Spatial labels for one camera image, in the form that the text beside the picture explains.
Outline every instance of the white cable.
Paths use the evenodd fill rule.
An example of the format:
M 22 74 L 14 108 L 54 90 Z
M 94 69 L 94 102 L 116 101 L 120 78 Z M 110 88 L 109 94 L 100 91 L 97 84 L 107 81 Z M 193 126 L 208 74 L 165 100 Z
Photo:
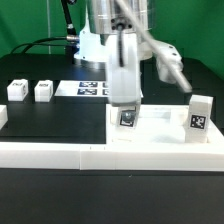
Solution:
M 159 56 L 161 61 L 167 66 L 174 79 L 176 79 L 177 83 L 180 85 L 184 92 L 191 92 L 192 87 L 190 83 L 187 81 L 182 72 L 178 71 L 173 67 L 171 63 L 167 60 L 166 56 L 163 52 L 158 48 L 157 44 L 153 41 L 153 37 L 149 32 L 144 30 L 140 20 L 135 16 L 131 7 L 124 0 L 116 0 L 120 8 L 123 10 L 124 14 L 130 19 L 132 24 L 135 26 L 136 30 L 142 35 L 145 41 L 148 43 L 151 50 Z

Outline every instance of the black cable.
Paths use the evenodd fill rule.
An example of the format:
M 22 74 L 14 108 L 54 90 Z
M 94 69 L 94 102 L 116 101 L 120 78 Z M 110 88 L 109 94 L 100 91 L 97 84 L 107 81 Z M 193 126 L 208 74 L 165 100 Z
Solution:
M 68 8 L 68 3 L 67 3 L 67 0 L 61 0 L 61 4 L 62 4 L 62 8 L 63 8 L 63 12 L 64 12 L 64 15 L 65 15 L 65 21 L 66 21 L 66 24 L 67 24 L 67 33 L 68 35 L 76 35 L 76 30 L 73 26 L 73 23 L 72 23 L 72 19 L 71 19 L 71 15 L 70 15 L 70 11 L 69 11 L 69 8 Z
M 123 43 L 122 43 L 122 33 L 124 26 L 118 25 L 118 55 L 119 55 L 119 65 L 120 67 L 124 67 L 124 59 L 123 59 Z
M 44 42 L 55 41 L 55 40 L 67 40 L 67 39 L 66 39 L 66 37 L 49 37 L 49 38 L 36 40 L 31 45 L 28 45 L 26 48 L 24 48 L 24 50 L 21 53 L 26 53 L 31 47 L 34 46 L 33 44 L 44 43 Z
M 18 48 L 20 47 L 23 47 L 23 46 L 46 46 L 46 47 L 49 47 L 49 46 L 54 46 L 54 47 L 66 47 L 66 46 L 70 46 L 68 44 L 44 44 L 44 43 L 25 43 L 25 44 L 20 44 L 18 45 L 17 47 L 15 47 L 10 54 L 13 54 Z

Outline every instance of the cable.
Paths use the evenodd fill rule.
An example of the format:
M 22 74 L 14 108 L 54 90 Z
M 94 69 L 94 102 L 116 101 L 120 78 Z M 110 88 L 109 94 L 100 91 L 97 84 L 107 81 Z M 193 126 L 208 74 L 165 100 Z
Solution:
M 36 41 L 33 42 L 33 44 L 44 43 L 44 42 L 55 41 L 55 40 L 67 40 L 67 39 L 66 39 L 66 37 L 49 37 L 49 38 L 36 40 Z M 34 46 L 33 44 L 28 45 L 21 53 L 26 53 L 31 47 Z
M 14 54 L 14 52 L 20 48 L 20 47 L 23 47 L 23 46 L 46 46 L 46 47 L 49 47 L 49 46 L 55 46 L 55 47 L 66 47 L 66 46 L 73 46 L 73 45 L 68 45 L 68 44 L 44 44 L 44 43 L 25 43 L 25 44 L 20 44 L 19 46 L 15 47 L 10 54 Z
M 135 14 L 132 12 L 132 9 L 128 3 L 126 3 L 124 0 L 116 0 L 120 8 L 123 10 L 125 15 L 128 17 L 128 19 L 132 22 L 132 24 L 135 26 L 136 30 L 141 34 L 141 36 L 145 39 L 145 41 L 148 43 L 149 47 L 152 49 L 152 51 L 157 54 L 162 62 L 167 66 L 167 68 L 170 70 L 173 78 L 176 79 L 177 83 L 180 85 L 182 90 L 184 92 L 191 92 L 192 87 L 190 83 L 187 81 L 185 76 L 182 72 L 175 69 L 172 64 L 169 63 L 164 53 L 161 51 L 161 49 L 158 48 L 157 44 L 153 41 L 153 37 L 149 32 L 146 32 L 140 22 L 140 20 L 135 16 Z

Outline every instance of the white block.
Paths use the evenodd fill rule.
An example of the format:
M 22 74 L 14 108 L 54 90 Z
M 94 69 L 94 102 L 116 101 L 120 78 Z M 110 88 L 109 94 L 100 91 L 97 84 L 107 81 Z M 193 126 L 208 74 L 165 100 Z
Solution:
M 53 95 L 53 82 L 50 80 L 39 81 L 34 92 L 36 102 L 49 102 Z
M 185 127 L 185 142 L 206 143 L 213 97 L 193 95 Z
M 26 79 L 15 79 L 7 87 L 9 101 L 23 101 L 28 94 L 28 81 Z
M 7 108 L 5 105 L 0 105 L 0 130 L 8 121 Z

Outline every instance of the small white box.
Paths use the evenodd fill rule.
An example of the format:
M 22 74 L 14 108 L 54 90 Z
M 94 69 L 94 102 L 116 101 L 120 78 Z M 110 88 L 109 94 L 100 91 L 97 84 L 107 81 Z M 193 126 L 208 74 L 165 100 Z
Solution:
M 213 97 L 193 95 L 189 104 L 185 142 L 207 142 Z
M 9 101 L 23 101 L 28 94 L 28 81 L 26 79 L 15 79 L 7 87 Z
M 34 92 L 36 102 L 49 102 L 53 95 L 53 82 L 50 80 L 39 81 Z
M 0 130 L 8 121 L 7 108 L 5 105 L 0 105 Z

